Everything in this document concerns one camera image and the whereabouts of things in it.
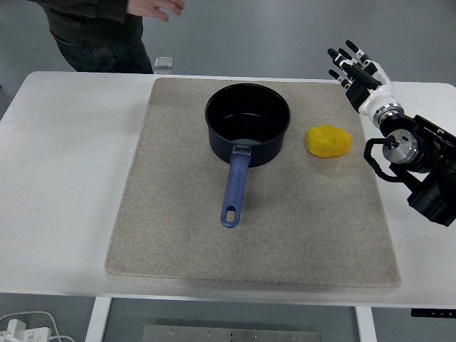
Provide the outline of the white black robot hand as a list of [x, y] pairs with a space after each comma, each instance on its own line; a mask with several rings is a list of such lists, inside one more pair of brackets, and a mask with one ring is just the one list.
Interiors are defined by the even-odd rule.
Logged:
[[398, 110], [399, 102], [394, 99], [393, 83], [379, 63], [352, 41], [346, 41], [347, 49], [328, 49], [336, 70], [328, 73], [345, 90], [353, 109], [380, 126], [380, 118], [388, 110]]

